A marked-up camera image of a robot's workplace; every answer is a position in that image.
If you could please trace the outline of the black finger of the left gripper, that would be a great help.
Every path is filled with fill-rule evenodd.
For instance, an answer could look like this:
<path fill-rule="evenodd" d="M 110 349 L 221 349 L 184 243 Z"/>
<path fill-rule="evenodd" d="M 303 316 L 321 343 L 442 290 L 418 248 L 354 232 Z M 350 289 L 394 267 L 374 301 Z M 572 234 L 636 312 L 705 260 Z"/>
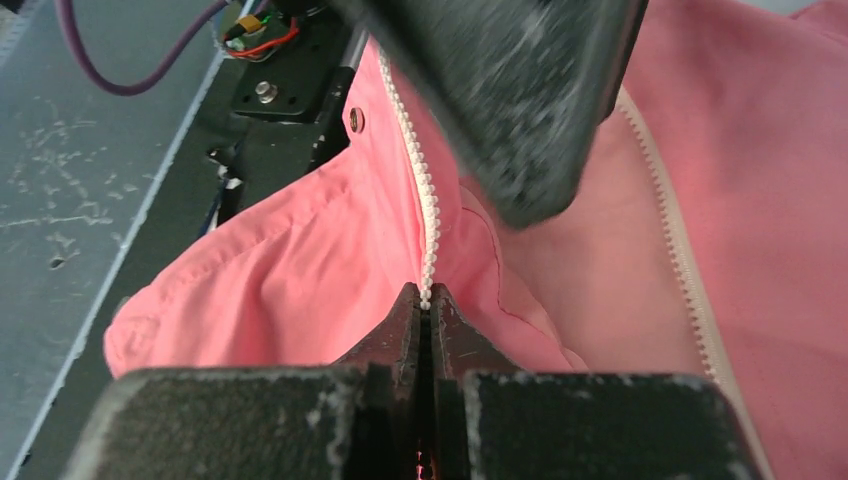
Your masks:
<path fill-rule="evenodd" d="M 425 99 L 501 220 L 565 211 L 615 103 L 643 1 L 337 1 Z"/>

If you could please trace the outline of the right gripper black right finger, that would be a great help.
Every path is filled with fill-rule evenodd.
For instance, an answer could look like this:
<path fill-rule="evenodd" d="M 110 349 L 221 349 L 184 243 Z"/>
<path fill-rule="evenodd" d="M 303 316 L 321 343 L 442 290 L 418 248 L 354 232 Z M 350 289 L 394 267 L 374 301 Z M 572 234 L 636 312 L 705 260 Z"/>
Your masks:
<path fill-rule="evenodd" d="M 728 397 L 688 374 L 518 367 L 432 289 L 436 479 L 761 479 Z"/>

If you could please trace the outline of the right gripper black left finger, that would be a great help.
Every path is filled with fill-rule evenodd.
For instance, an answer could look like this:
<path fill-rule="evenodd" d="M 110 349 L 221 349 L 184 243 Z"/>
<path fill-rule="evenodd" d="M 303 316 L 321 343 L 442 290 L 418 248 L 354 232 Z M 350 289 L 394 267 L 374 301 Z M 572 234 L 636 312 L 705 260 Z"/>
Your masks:
<path fill-rule="evenodd" d="M 142 369 L 97 402 L 66 479 L 414 479 L 421 311 L 324 366 Z"/>

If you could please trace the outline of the pink zip-up hooded jacket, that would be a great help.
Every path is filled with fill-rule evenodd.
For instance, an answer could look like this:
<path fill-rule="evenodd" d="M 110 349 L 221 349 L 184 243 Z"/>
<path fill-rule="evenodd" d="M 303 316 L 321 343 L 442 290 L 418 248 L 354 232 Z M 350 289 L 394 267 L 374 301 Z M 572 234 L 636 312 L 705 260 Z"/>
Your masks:
<path fill-rule="evenodd" d="M 521 232 L 375 42 L 347 104 L 348 148 L 123 305 L 112 375 L 328 364 L 442 283 L 524 368 L 709 377 L 767 478 L 846 477 L 845 2 L 651 2 L 576 200 Z"/>

